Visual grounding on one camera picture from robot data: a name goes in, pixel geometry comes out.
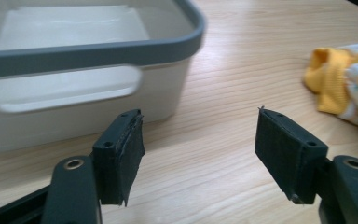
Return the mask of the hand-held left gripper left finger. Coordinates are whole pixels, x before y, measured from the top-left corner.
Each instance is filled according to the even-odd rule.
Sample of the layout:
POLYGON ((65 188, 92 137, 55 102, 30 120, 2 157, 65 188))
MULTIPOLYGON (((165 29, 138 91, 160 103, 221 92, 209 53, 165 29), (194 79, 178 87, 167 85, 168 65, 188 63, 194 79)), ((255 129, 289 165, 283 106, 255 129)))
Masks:
POLYGON ((128 204, 145 148, 139 109, 116 117, 92 147, 94 174, 101 204, 128 204))

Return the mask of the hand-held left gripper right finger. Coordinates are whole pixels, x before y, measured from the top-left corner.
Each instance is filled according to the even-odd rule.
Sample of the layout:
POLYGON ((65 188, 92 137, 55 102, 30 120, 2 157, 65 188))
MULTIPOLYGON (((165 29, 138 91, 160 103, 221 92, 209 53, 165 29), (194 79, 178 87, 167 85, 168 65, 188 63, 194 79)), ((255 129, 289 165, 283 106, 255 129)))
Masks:
POLYGON ((284 114, 259 109, 255 154, 289 201, 312 204, 314 177, 324 165, 328 146, 284 114))

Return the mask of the yellow patterned baby garment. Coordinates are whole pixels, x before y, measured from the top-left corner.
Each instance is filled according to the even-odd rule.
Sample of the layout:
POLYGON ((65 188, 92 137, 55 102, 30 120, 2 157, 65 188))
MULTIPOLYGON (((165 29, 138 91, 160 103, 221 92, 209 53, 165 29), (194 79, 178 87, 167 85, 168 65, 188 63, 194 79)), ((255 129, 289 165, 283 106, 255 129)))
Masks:
POLYGON ((358 125, 358 44, 317 48, 303 76, 316 108, 358 125))

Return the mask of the white plastic bin grey rim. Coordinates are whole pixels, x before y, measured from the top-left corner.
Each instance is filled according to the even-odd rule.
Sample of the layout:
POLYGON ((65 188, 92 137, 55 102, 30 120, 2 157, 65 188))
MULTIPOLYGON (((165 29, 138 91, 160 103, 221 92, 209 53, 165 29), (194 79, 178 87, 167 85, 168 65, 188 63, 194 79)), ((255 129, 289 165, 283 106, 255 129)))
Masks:
POLYGON ((0 152, 171 116, 205 28, 191 0, 0 0, 0 152))

